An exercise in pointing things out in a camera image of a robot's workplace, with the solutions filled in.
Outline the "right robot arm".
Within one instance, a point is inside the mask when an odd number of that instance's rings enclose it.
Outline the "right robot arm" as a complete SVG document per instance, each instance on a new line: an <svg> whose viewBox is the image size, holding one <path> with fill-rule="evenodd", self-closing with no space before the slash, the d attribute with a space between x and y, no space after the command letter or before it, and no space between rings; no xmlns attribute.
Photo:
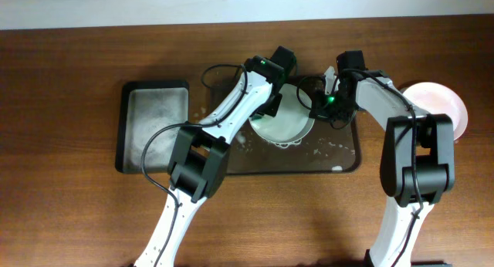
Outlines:
<svg viewBox="0 0 494 267"><path fill-rule="evenodd" d="M360 50L339 54L321 80L326 89L310 117L339 130L364 110L385 132L379 175L386 208L363 264L408 267L426 217L455 182L452 120L413 104L384 71L365 66Z"/></svg>

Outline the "pale blue plate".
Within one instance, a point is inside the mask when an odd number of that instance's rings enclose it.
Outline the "pale blue plate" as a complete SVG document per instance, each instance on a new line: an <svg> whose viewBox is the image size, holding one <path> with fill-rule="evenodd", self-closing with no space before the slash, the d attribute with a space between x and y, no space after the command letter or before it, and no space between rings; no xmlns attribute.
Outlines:
<svg viewBox="0 0 494 267"><path fill-rule="evenodd" d="M305 108L299 100L307 106L312 100L302 90L296 95L296 86L285 84L280 90L282 95L277 114L255 115L249 119L252 129L264 140L274 144L292 144L303 139L312 129L315 120L309 118L310 110Z"/></svg>

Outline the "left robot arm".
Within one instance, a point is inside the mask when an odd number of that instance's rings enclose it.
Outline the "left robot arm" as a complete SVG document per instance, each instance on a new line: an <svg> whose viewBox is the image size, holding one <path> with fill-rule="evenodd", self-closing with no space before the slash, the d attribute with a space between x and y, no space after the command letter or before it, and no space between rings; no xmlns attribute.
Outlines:
<svg viewBox="0 0 494 267"><path fill-rule="evenodd" d="M239 81L212 113L199 123L176 125L178 134L167 167L166 204L135 267L174 264L193 217L225 178L235 135L251 116L277 114L280 89L295 65L294 52L282 46L270 58L247 59L238 66L242 71Z"/></svg>

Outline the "pinkish white plate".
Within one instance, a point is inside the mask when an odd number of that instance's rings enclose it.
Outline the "pinkish white plate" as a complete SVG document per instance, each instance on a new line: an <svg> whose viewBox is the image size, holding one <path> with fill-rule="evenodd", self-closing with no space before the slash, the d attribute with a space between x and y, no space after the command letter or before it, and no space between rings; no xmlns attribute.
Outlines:
<svg viewBox="0 0 494 267"><path fill-rule="evenodd" d="M401 92L411 102L429 113L445 113L450 119L452 119L453 110L457 106L465 106L455 91L439 83L419 82L401 90Z"/></svg>

